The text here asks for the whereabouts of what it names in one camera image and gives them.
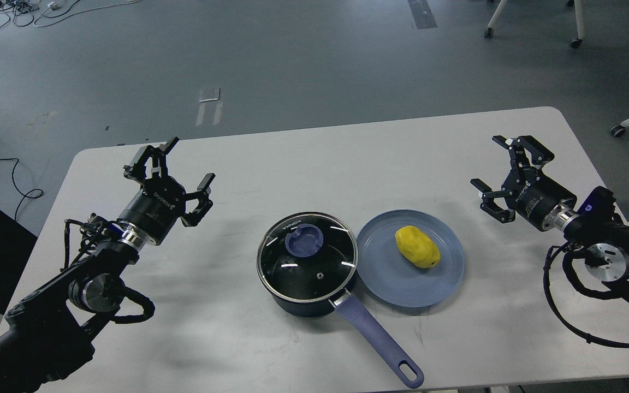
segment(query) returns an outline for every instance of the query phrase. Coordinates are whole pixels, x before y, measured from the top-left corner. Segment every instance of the pot lid knob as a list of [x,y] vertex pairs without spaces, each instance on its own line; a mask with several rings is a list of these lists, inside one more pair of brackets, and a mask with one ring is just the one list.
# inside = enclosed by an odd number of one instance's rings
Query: pot lid knob
[[294,257],[311,257],[322,248],[324,235],[316,225],[300,224],[285,236],[285,248]]

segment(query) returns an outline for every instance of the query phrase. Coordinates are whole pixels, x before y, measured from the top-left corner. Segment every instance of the lid rim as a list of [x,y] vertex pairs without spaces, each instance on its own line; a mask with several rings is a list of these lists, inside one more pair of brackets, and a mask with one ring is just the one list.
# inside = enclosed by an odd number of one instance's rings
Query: lid rim
[[[353,251],[354,251],[353,264],[354,264],[354,266],[351,268],[351,271],[349,272],[348,276],[344,279],[344,281],[342,281],[342,283],[339,286],[337,286],[337,288],[334,289],[334,291],[330,291],[330,293],[327,293],[327,295],[320,296],[320,297],[317,297],[315,299],[295,299],[295,298],[292,298],[290,296],[285,296],[284,294],[282,294],[279,291],[277,291],[275,288],[273,288],[273,286],[271,286],[269,281],[265,278],[265,274],[264,274],[264,271],[262,269],[262,251],[264,250],[264,246],[265,246],[267,240],[269,239],[269,235],[273,232],[274,229],[279,227],[281,224],[284,224],[287,221],[292,221],[292,219],[297,219],[298,217],[312,217],[312,216],[329,219],[330,221],[334,221],[336,224],[340,225],[343,229],[346,229],[347,234],[349,235],[349,239],[351,239],[351,242],[352,242],[352,245],[353,245]],[[334,216],[330,216],[329,214],[326,214],[324,212],[316,212],[316,211],[298,212],[298,213],[292,214],[290,216],[287,216],[287,217],[285,217],[283,219],[280,219],[280,221],[278,221],[275,224],[273,224],[269,228],[269,230],[267,230],[264,238],[262,239],[262,241],[259,244],[259,250],[258,250],[258,254],[257,254],[257,272],[259,274],[260,281],[265,286],[267,291],[269,291],[273,296],[277,297],[278,299],[282,299],[282,300],[289,301],[291,303],[297,303],[297,304],[318,303],[320,301],[324,301],[324,300],[329,299],[330,297],[332,297],[335,294],[339,293],[342,289],[346,288],[347,284],[349,284],[351,282],[351,280],[354,277],[354,274],[356,273],[356,268],[358,266],[358,257],[359,257],[359,250],[358,250],[357,239],[356,239],[356,236],[353,235],[351,229],[347,226],[347,224],[345,224],[340,219],[337,219]]]

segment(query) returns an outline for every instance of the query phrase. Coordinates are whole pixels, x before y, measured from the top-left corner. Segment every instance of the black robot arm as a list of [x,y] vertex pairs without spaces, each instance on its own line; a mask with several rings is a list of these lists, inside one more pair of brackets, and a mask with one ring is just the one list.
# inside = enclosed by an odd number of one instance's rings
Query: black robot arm
[[[513,221],[515,212],[518,212],[539,231],[559,229],[569,243],[559,250],[566,252],[562,267],[572,286],[586,296],[597,299],[622,298],[629,303],[629,226],[624,225],[615,212],[616,199],[613,193],[604,187],[596,187],[581,208],[575,211],[577,197],[542,171],[544,165],[554,159],[554,154],[544,145],[532,136],[519,136],[516,139],[495,136],[492,139],[509,151],[511,169],[500,191],[492,191],[480,179],[470,181],[480,191],[480,208],[499,222]],[[504,198],[506,209],[499,207],[494,201],[497,198]],[[549,255],[545,269],[546,278],[554,257],[556,254]],[[587,271],[598,278],[608,290],[586,288],[572,267],[576,260],[583,260]],[[545,290],[553,307],[549,281]],[[553,311],[567,324],[556,308]],[[567,324],[567,327],[577,333],[574,326]],[[587,336],[589,341],[603,345],[620,344]]]
[[[7,312],[10,329],[0,336],[0,392],[36,391],[42,383],[67,378],[92,360],[92,341],[110,321],[139,323],[154,315],[152,301],[125,286],[120,274],[137,263],[145,244],[162,243],[179,217],[192,215],[189,224],[195,226],[212,206],[208,186],[214,174],[207,174],[188,195],[168,176],[167,154],[177,142],[174,138],[160,147],[143,147],[125,166],[125,177],[137,181],[140,191],[117,221],[95,214],[85,223],[66,221],[67,235],[70,223],[81,226],[80,254],[68,264],[66,239],[61,273]],[[149,159],[152,174],[147,178]],[[198,208],[185,213],[185,202],[193,199]],[[143,313],[116,315],[124,299],[142,306]],[[94,315],[79,324],[67,308],[68,300]]]

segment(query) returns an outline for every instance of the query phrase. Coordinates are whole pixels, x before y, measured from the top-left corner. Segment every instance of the blue pot handle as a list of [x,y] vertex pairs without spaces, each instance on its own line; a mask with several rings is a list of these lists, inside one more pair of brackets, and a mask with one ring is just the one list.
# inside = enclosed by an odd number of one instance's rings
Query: blue pot handle
[[[380,326],[380,323],[370,315],[356,296],[348,296],[334,308],[334,311],[343,316],[343,318],[349,321],[363,334],[363,337],[365,337],[370,345],[377,351],[380,358],[392,368],[392,371],[397,374],[397,377],[399,377],[405,385],[414,389],[424,383],[424,372],[422,369],[400,348],[397,341]],[[409,368],[417,374],[415,380],[410,380],[402,373],[400,366],[404,364],[409,366]]]

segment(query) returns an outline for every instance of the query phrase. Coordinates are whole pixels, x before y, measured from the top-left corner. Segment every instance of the saucepan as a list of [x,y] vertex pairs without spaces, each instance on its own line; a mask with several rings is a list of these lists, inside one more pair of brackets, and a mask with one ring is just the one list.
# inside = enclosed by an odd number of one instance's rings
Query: saucepan
[[[358,264],[356,236],[322,212],[300,212],[273,225],[259,246],[257,270],[276,303],[290,314],[317,318],[332,311],[353,324],[409,388],[424,373],[350,293]],[[414,373],[410,379],[402,370]]]

